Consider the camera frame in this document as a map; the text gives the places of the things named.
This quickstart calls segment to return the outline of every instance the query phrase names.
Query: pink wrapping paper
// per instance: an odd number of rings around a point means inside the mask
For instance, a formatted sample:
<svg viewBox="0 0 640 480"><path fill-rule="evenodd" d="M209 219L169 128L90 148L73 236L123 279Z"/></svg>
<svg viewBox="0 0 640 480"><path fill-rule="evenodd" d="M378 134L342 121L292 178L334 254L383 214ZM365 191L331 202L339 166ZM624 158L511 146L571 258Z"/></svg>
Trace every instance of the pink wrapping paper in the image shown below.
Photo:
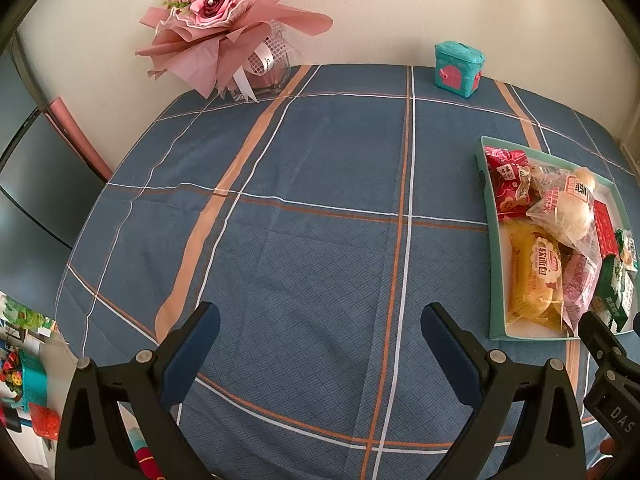
<svg viewBox="0 0 640 480"><path fill-rule="evenodd" d="M334 21L324 14L281 5L282 0L241 0L223 27L200 28L167 9L151 7L140 23L156 30L151 46L136 50L151 58L149 76L172 72L208 98L222 92L252 52L271 34L272 21L308 36L328 31Z"/></svg>

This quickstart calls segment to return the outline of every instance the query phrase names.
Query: white wall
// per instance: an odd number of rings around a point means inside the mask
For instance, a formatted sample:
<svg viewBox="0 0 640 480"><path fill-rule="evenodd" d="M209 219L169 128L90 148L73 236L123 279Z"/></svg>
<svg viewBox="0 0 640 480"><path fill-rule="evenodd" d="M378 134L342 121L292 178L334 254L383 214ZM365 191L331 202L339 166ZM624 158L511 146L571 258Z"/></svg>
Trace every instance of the white wall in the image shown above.
<svg viewBox="0 0 640 480"><path fill-rule="evenodd" d="M20 27L36 77L62 96L113 168L186 87L146 78L135 57L153 32L137 21L161 0L40 0ZM615 136L636 110L640 66L600 0L288 0L335 20L329 33L292 32L305 63L434 65L433 45L484 51L487 76L567 104Z"/></svg>

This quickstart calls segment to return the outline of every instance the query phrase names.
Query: white stripe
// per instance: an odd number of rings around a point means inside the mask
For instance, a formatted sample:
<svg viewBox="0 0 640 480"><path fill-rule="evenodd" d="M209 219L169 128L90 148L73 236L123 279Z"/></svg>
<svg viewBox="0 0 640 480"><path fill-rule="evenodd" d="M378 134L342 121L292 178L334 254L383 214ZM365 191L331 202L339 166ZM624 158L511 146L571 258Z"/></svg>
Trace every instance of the white stripe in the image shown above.
<svg viewBox="0 0 640 480"><path fill-rule="evenodd" d="M591 354L587 352L587 370L584 374L584 395L582 396L582 414L580 415L580 418L584 418L584 397L587 396L587 390L589 389L589 361L591 361Z"/></svg>
<svg viewBox="0 0 640 480"><path fill-rule="evenodd" d="M206 187L206 186L201 186L200 184L194 184L193 182L181 182L176 186L145 186L143 188L141 188L140 186L128 186L127 184L110 183L109 185L116 186L116 187L129 187L130 189L141 189L142 191L146 191L147 189L177 189L180 186L193 186L193 187L199 187L200 189L203 189L205 191L217 191L220 193L235 193L235 191L231 191L230 189L220 189L218 187Z"/></svg>
<svg viewBox="0 0 640 480"><path fill-rule="evenodd" d="M505 117L510 117L511 119L517 119L520 120L520 118L517 115L513 115L513 114L509 114L507 112L501 112L499 110L491 110L490 108L482 108L479 106L472 106L472 105L465 105L464 103L455 103L453 101L445 101L443 99L433 99L430 97L416 97L415 98L417 101L427 101L430 103L442 103L444 105L452 105L452 106L460 106L462 108L469 108L470 110L480 110L482 112L489 112L490 114L497 114L497 115L502 115Z"/></svg>
<svg viewBox="0 0 640 480"><path fill-rule="evenodd" d="M309 207L317 207L317 208L322 208L322 209L331 209L334 211L348 211L350 213L365 213L365 214L370 214L370 215L382 215L382 216L395 216L397 217L398 215L396 213L383 213L382 211L368 211L366 209L349 209L347 207L334 207L331 205L322 205L322 204L311 204L309 202L296 202L295 200L286 200L284 198L281 198L279 196L274 196L274 195L254 195L251 193L241 193L243 196L252 196L254 198L273 198L276 200L279 200L280 202L284 202L287 204L296 204L296 205L306 205Z"/></svg>
<svg viewBox="0 0 640 480"><path fill-rule="evenodd" d="M605 160L605 158L602 156L602 154L600 153L600 150L598 149L598 145L595 143L595 141L593 140L593 138L591 137L591 134L589 133L589 131L587 130L587 127L584 126L584 123L582 122L582 119L580 118L580 116L575 112L575 110L571 110L574 115L575 118L578 119L578 121L580 121L580 126L582 126L582 129L584 130L584 132L587 134L587 137L589 137L589 140L591 141L591 143L593 144L593 147L596 149L596 152L598 153L598 156L602 159L602 161L604 162L604 165L607 167L607 171L609 171L609 176L611 177L611 181L615 182L615 179L613 178L613 173L611 173L611 169L609 167L609 165L607 164L607 161Z"/></svg>
<svg viewBox="0 0 640 480"><path fill-rule="evenodd" d="M265 103L267 101L274 101L275 99L276 99L275 97L269 97L267 99L258 99L258 102L259 103ZM201 114L208 114L209 112L215 112L217 110L225 110L226 108L233 108L233 107L236 107L236 106L239 106L239 105L245 105L245 104L248 104L248 102L242 101L242 102L239 102L239 103L232 103L232 104L228 104L228 105L225 105L225 106L219 106L217 108L206 108L206 110L203 110L200 113ZM197 113L198 112L185 112L183 114L169 115L167 117L159 118L158 121L165 121L167 119L173 119L173 118L176 118L176 117L184 117L184 116L187 116L187 115L194 115L194 114L197 114Z"/></svg>
<svg viewBox="0 0 640 480"><path fill-rule="evenodd" d="M91 211L89 211L89 215L87 216L86 220L84 221L84 225L82 226L82 229L80 229L80 234L78 235L78 239L76 240L76 243L74 244L74 248L71 251L69 259L66 261L65 272L62 274L62 279L60 280L60 284L58 285L58 292L56 293L56 309L55 309L54 314L53 314L53 319L56 322L58 321L58 304L60 303L60 295L62 294L62 287L65 284L66 275L67 275L67 273L68 273L68 271L70 269L71 260L74 259L74 255L76 254L76 249L78 248L78 245L80 244L80 238L82 238L82 234L84 234L84 229L86 228L86 225L89 223L89 218L91 218L91 215L93 214L93 212L95 210L95 207L98 205L98 202L100 201L100 197L104 193L104 190L107 189L107 185L108 185L108 183L105 184L105 186L100 190L100 193L98 194L98 198L95 199L94 206L92 206Z"/></svg>
<svg viewBox="0 0 640 480"><path fill-rule="evenodd" d="M346 95L352 97L378 97L381 99L406 99L405 96L402 95L382 95L382 94L356 94L351 92L318 92L315 94L304 94L300 97L322 97L322 96L338 96L338 95Z"/></svg>
<svg viewBox="0 0 640 480"><path fill-rule="evenodd" d="M264 157L264 154L267 152L267 150L269 149L269 146L271 146L271 142L273 142L274 137L276 136L276 134L278 133L278 130L280 129L280 125L282 124L282 121L284 120L285 115L287 114L287 110L289 110L289 107L295 102L296 98L304 91L304 89L306 88L306 86L309 84L309 82L314 78L314 76L318 73L318 70L320 70L320 67L322 65L318 65L318 68L316 68L316 71L313 72L313 74L311 75L311 77L307 80L307 82L305 83L305 85L300 89L300 92L298 92L298 94L296 95L296 97L294 97L291 101L289 101L289 103L287 104L287 106L284 108L284 111L282 113L282 116L280 117L280 121L278 122L278 125L276 126L275 130L273 131L273 133L271 134L271 138L269 139L269 142L267 142L267 145L264 147L264 149L262 150L262 153L260 154L260 156L258 157L258 159L255 161L254 163L254 167L251 170L251 173L249 174L249 177L247 178L247 180L244 183L244 186L242 186L242 189L240 190L240 192L238 193L238 195L236 196L236 199L234 200L234 202L231 205L231 208L229 209L229 212L226 215L225 221L222 224L222 229L220 231L220 234L218 235L218 238L216 239L216 243L213 245L213 249L211 250L211 257L209 259L209 264L207 265L207 270L204 274L204 279L202 280L202 286L200 287L200 291L198 293L198 299L196 300L196 305L200 304L200 300L202 299L202 295L204 293L204 288L207 285L207 279L209 278L209 271L211 270L211 265L213 264L213 257L216 254L216 249L218 248L218 244L220 243L220 240L222 239L222 236L225 233L226 230L226 226L228 224L229 221L229 217L232 215L234 209L236 208L236 205L238 204L238 200L240 200L240 196L242 195L242 193L244 192L244 188L249 184L249 182L251 181L252 177L254 176L255 173L255 168L258 167L258 164L260 163L260 161L262 160L262 158Z"/></svg>
<svg viewBox="0 0 640 480"><path fill-rule="evenodd" d="M635 176L635 174L633 173L633 171L629 171L627 168L623 168L622 166L620 166L617 162L614 162L613 160L609 160L607 157L605 157L604 155L602 155L601 153L596 153L596 152L592 152L589 148L587 148L586 146L581 145L580 142L578 142L575 139L572 139L571 137L569 137L568 135L565 135L562 132L558 132L557 130L554 130L553 128L549 128L548 126L545 126L544 124L542 125L542 129L546 130L548 132L552 132L560 137L562 137L563 139L566 140L570 140L571 142L573 142L574 144L577 144L578 146L580 146L585 152L589 152L591 153L591 155L595 155L595 156L599 156L602 160L604 160L605 162L608 162L609 164L611 164L612 166L615 166L616 168L618 168L619 170L624 171L625 173L628 173L629 175L633 175Z"/></svg>
<svg viewBox="0 0 640 480"><path fill-rule="evenodd" d="M372 480L378 478L378 469L380 468L380 459L382 458L382 450L385 447L386 432L389 429L389 421L391 420L391 410L394 406L396 397L396 387L398 386L398 370L400 368L400 345L402 342L402 322L404 321L404 308L406 305L406 288L409 277L409 252L411 250L411 227L414 215L414 176L415 176L415 77L414 67L411 67L411 89L413 102L413 119L412 119L412 141L411 141L411 174L409 177L409 218L406 228L406 245L404 247L404 271L402 273L402 294L400 296L400 314L398 316L398 336L396 336L396 351L394 353L394 374L391 381L391 391L389 392L389 402L386 406L385 423L382 426L382 434L380 435L380 449L376 455L376 465L373 468Z"/></svg>
<svg viewBox="0 0 640 480"><path fill-rule="evenodd" d="M76 277L76 279L78 280L78 282L80 283L80 285L82 285L88 292L91 292L91 289L89 289L84 282L80 279L80 277L74 272L73 269L71 269L71 273ZM144 332L143 330L140 330L139 327L137 327L134 323L132 323L129 319L127 319L126 317L122 316L117 310L114 310L113 308L111 308L110 305L108 305L107 303L105 303L103 300L101 300L101 298L98 298L98 301L100 301L100 303L102 303L108 310L110 310L111 312L113 312L116 316L118 316L121 320L123 320L126 324L128 324L130 327L132 327L134 330L136 330L137 332L141 333L144 337L146 337L147 339L149 339L149 341L151 341L152 343L154 343L156 346L158 345L158 343L156 342L155 339L153 339L149 334L147 334L146 332ZM236 402L234 402L233 400L229 399L228 397L226 397L225 395L223 395L222 393L220 393L219 391L217 391L215 388L209 386L207 383L203 382L201 379L196 378L196 382L198 384L201 384L202 386L204 386L207 390L212 391L213 393L215 393L217 396L219 396L221 399L226 400L226 402L228 402L229 404L232 404L233 406L235 406L236 408L242 410L243 412L254 416L255 418L259 418L260 420L263 420L264 422L268 422L269 424L273 424L274 426L278 426L280 428L283 428L284 430L289 430L289 431L293 431L295 433L300 433L300 434L304 434L306 436L310 436L312 438L316 438L318 440L324 440L325 442L329 442L331 444L336 444L337 446L343 446L343 447L351 447L353 449L365 449L364 446L359 446L357 444L347 444L345 442L340 442L339 440L334 440L332 438L327 438L324 437L322 435L318 435L315 433L309 433L308 431L303 431L303 430L299 430L298 428L295 428L293 426L288 426L287 424L283 424L281 422L278 422L277 420L272 420L270 418L267 418L265 416L261 416L258 413L252 412L251 410L248 410L246 408L244 408L243 406L240 406L239 404L237 404ZM582 427L586 428L587 426L590 426L591 424L595 424L597 422L597 420L592 420L591 422L587 422L586 424L583 424ZM500 446L508 446L510 444L510 441L506 441L506 442L499 442L497 444L494 445L494 447L500 447ZM374 447L372 449L373 451L380 451L381 449L379 447ZM386 453L410 453L410 454L445 454L448 449L442 449L442 450L421 450L421 449L390 449L390 448L384 448L381 450L382 452L386 452Z"/></svg>
<svg viewBox="0 0 640 480"><path fill-rule="evenodd" d="M518 91L516 90L515 86L513 86L512 84L510 84L509 86L511 87L511 90L513 90L514 94L516 94L516 96L518 97L518 100L522 103L522 106L524 106L524 109L527 111L527 114L529 114L531 117L533 117L533 120L536 121L536 124L538 124L538 129L540 130L540 135L542 135L542 139L545 141L546 150L548 151L549 155L551 155L551 149L549 148L549 145L546 143L545 133L542 130L542 125L540 124L540 121L536 118L536 116L534 114L531 113L531 110L529 110L529 107L522 100L522 98L520 97L520 94L518 94Z"/></svg>
<svg viewBox="0 0 640 480"><path fill-rule="evenodd" d="M78 280L78 282L80 283L80 285L82 285L85 290L87 292L89 292L90 294L93 294L94 292L87 287L84 282L80 279L80 277L75 273L75 271L69 267L69 270L71 271L71 273L76 277L76 280ZM123 320L125 323L127 323L130 327L132 327L134 330L136 330L137 332L140 332L144 337L146 337L147 339L149 339L149 341L151 341L152 343L154 343L156 346L158 345L158 343L156 342L155 339L153 339L148 333L146 333L144 330L141 330L139 326L135 325L135 323L130 322L129 319L127 319L126 317L124 317L121 313L119 313L117 310L111 308L111 306L107 303L105 303L103 300L101 300L101 298L98 298L98 301L100 301L100 303L102 303L106 308L108 308L109 310L111 310L116 316L118 316L121 320Z"/></svg>
<svg viewBox="0 0 640 480"><path fill-rule="evenodd" d="M109 262L111 261L111 255L113 254L113 250L116 247L116 244L118 243L118 238L120 237L120 231L122 229L122 226L127 221L127 219L129 218L129 215L131 215L131 211L133 210L133 202L134 202L134 200L136 200L137 198L139 198L142 195L142 193L143 193L143 191L145 189L145 186L147 186L149 184L149 182L151 182L151 178L154 175L154 170L158 166L160 166L160 164L162 164L165 161L165 159L167 158L167 156L171 152L174 144L178 141L178 139L180 139L180 137L182 137L187 132L187 130L198 119L198 117L200 117L200 115L202 114L202 111L204 110L204 108L200 111L200 113L197 116L195 116L193 118L193 120L188 124L188 126L185 129L183 129L181 131L181 133L177 137L175 137L174 141L169 146L169 149L164 154L164 157L159 162L156 162L154 164L154 166L151 168L151 171L149 172L149 177L146 180L145 185L142 187L140 192L129 201L129 211L127 212L127 215L124 217L124 220L122 220L122 222L120 223L120 225L118 227L118 230L116 231L116 235L115 235L115 238L113 240L113 244L111 245L111 247L109 249L109 254L107 255L107 261L104 264L104 269L102 270L102 274L100 276L100 281L98 281L98 287L95 289L94 300L93 300L93 303L91 305L91 309L89 310L89 313L86 315L86 319L84 320L85 326L84 326L84 337L82 338L81 356L84 356L84 348L86 346L86 340L89 337L89 318L91 317L91 314L94 312L96 299L97 299L98 295L100 294L100 288L102 286L102 280L104 280L104 276L107 273L107 268L109 267Z"/></svg>
<svg viewBox="0 0 640 480"><path fill-rule="evenodd" d="M180 96L178 95L177 98L175 98L173 101L171 101L171 104L168 105L167 108L164 109L164 111L162 113L164 113L165 111L167 111L169 108L171 108L171 106L180 98ZM136 143L131 147L131 149L129 150L129 152L127 153L126 156L124 156L124 158L120 161L120 164L118 164L118 167L116 168L116 170L113 172L113 175L111 176L111 178L113 178L115 176L115 174L118 172L118 170L120 169L120 167L122 166L122 164L124 163L125 160L127 160L127 157L129 156L129 154L135 149L135 147L138 145L138 143L143 139L143 137L146 136L146 134L149 133L149 131L151 130L151 128L154 126L154 124L156 124L158 122L158 118L156 118L149 126L148 128L145 130L145 132L140 135L140 137L138 138L138 140L136 141ZM110 184L110 181L107 182L104 187L100 190L100 193L98 194L98 198L95 199L94 205L91 208L91 211L89 211L89 215L87 216L86 220L84 221L84 224L82 225L82 229L80 230L80 234L78 235L78 238L76 239L76 243L74 244L74 248L71 251L71 255L69 256L68 261L66 262L66 266L65 266L65 272L62 274L62 279L60 280L60 284L58 285L58 292L56 293L56 309L53 315L53 319L54 320L58 320L58 303L60 302L60 294L62 294L62 287L65 284L65 280L66 280L66 274L68 273L69 270L69 265L71 264L71 261L74 258L74 255L76 254L76 249L78 248L78 245L80 244L80 238L82 238L82 234L84 234L84 229L86 228L87 224L89 223L89 218L91 218L91 215L93 214L95 207L98 205L98 202L100 201L100 197L102 196L102 194L104 193L104 190L107 188L107 186Z"/></svg>
<svg viewBox="0 0 640 480"><path fill-rule="evenodd" d="M486 222L476 222L474 220L457 220L455 218L440 218L438 216L421 216L421 215L412 215L412 218L423 218L425 220L440 220L442 222L460 222L462 224L476 224L476 225L487 225Z"/></svg>
<svg viewBox="0 0 640 480"><path fill-rule="evenodd" d="M116 186L116 187L129 187L131 189L140 189L139 186L128 186L126 184L113 184L110 183L110 186ZM200 186L199 184L194 184L192 182L182 182L180 184L177 184L176 186L161 186L161 187L153 187L153 186L146 186L145 190L147 189L177 189L180 186L193 186L193 187L199 187L200 189L204 189L206 191L217 191L219 193L236 193L236 191L233 191L231 189L220 189L217 187L206 187L206 186ZM316 208L320 208L320 209L331 209L333 211L347 211L350 213L364 213L364 214L370 214L370 215L380 215L380 216L393 216L393 217L397 217L398 215L396 213L385 213L382 211L370 211L367 209L350 209L348 207L335 207L332 205L324 205L324 204L314 204L311 202L298 202L296 200L287 200L285 198L279 197L279 196L275 196L275 195L256 195L256 194L252 194L252 193L240 193L241 196L250 196L252 198L271 198L274 200L278 200L280 202L284 202L286 204L295 204L295 205L306 205L309 207L316 207ZM462 224L476 224L476 225L487 225L486 222L476 222L474 220L460 220L457 218L441 218L438 216L422 216L422 215L412 215L412 218L422 218L425 220L439 220L442 222L458 222L458 223L462 223Z"/></svg>

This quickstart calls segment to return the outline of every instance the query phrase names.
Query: yellow bread package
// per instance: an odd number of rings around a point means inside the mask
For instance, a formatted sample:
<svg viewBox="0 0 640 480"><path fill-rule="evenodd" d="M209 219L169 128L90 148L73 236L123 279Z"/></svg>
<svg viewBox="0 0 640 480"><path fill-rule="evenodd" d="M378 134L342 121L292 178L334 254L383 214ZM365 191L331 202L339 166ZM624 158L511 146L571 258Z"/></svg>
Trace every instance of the yellow bread package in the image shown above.
<svg viewBox="0 0 640 480"><path fill-rule="evenodd" d="M562 331L562 266L558 242L542 227L505 222L511 241L507 324L524 318Z"/></svg>

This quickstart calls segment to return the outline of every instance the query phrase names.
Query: green leaves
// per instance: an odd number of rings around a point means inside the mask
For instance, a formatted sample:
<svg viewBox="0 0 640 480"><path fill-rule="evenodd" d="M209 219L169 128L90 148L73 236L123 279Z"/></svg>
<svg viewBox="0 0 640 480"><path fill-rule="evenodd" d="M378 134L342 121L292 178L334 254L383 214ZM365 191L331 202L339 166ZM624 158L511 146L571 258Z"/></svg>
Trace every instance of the green leaves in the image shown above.
<svg viewBox="0 0 640 480"><path fill-rule="evenodd" d="M175 2L172 2L171 0L165 0L164 2L162 2L162 4L168 9L178 9L178 10L182 10L186 7L189 7L191 5L191 2L184 2L182 0L177 0Z"/></svg>

